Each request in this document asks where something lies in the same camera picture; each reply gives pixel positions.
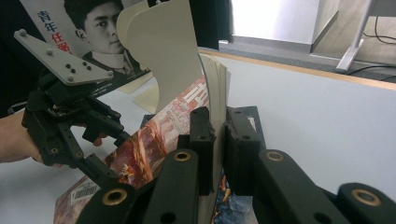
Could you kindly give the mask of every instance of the magazine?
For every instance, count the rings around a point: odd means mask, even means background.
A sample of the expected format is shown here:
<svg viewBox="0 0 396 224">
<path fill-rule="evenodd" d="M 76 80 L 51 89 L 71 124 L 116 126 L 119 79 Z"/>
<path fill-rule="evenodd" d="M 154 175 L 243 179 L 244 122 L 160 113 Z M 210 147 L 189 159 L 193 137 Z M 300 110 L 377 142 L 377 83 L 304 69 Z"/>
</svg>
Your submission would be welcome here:
<svg viewBox="0 0 396 224">
<path fill-rule="evenodd" d="M 83 0 L 21 0 L 47 43 L 113 71 L 114 77 L 98 83 L 93 96 L 98 97 L 134 80 L 134 86 L 129 89 L 135 90 L 149 80 L 152 74 L 120 43 L 116 23 L 120 12 L 136 1 L 96 2 L 97 4 L 95 1 Z"/>
<path fill-rule="evenodd" d="M 190 132 L 190 112 L 208 106 L 205 77 L 201 76 L 119 148 L 105 158 L 105 163 L 121 176 L 122 183 L 136 189 L 158 176 L 166 154 L 177 148 L 180 134 Z M 91 196 L 99 190 L 83 177 L 58 198 L 54 223 L 75 223 Z"/>
</svg>

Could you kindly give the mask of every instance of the person's arm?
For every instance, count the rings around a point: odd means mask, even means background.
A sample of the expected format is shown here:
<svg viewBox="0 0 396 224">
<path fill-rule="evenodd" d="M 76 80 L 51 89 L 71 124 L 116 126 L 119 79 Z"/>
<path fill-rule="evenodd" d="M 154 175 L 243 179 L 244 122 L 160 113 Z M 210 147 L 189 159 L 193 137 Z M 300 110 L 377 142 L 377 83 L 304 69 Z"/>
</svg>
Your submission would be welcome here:
<svg viewBox="0 0 396 224">
<path fill-rule="evenodd" d="M 0 119 L 0 162 L 21 161 L 34 158 L 43 163 L 35 143 L 21 125 L 23 112 Z M 93 145 L 102 145 L 101 135 Z"/>
</svg>

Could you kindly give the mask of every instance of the white wall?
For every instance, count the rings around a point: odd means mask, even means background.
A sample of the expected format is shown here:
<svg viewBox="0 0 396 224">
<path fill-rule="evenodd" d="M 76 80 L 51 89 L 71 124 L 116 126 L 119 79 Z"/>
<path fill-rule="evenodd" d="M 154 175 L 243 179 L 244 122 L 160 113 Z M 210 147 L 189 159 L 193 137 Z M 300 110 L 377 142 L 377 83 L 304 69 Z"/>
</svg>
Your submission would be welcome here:
<svg viewBox="0 0 396 224">
<path fill-rule="evenodd" d="M 231 3 L 233 35 L 310 45 L 335 14 L 339 0 L 232 0 Z"/>
</svg>

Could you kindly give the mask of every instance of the white table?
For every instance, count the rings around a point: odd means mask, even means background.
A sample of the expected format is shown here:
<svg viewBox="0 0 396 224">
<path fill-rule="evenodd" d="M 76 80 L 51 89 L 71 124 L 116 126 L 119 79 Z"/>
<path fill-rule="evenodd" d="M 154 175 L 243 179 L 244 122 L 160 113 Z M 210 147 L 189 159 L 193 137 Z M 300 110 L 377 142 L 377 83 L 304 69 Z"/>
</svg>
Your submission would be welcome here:
<svg viewBox="0 0 396 224">
<path fill-rule="evenodd" d="M 228 105 L 259 108 L 268 148 L 289 153 L 331 192 L 361 182 L 396 201 L 396 85 L 231 58 L 218 58 L 232 73 Z M 147 114 L 132 103 L 138 92 L 101 98 L 121 112 L 129 133 Z M 115 148 L 111 138 L 99 148 L 79 142 L 86 155 L 100 158 Z M 0 223 L 52 223 L 55 200 L 81 177 L 79 170 L 32 160 L 0 164 Z"/>
</svg>

